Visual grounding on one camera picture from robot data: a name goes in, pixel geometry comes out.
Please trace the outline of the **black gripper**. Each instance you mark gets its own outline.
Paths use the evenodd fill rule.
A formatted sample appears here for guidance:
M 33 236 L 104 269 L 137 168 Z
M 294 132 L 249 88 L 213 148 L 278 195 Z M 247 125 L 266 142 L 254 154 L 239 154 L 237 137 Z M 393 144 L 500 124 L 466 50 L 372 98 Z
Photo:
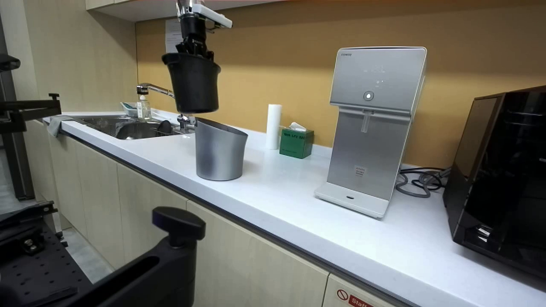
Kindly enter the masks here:
M 207 23 L 200 16 L 181 16 L 181 38 L 183 42 L 178 45 L 179 54 L 188 55 L 210 55 L 207 49 Z

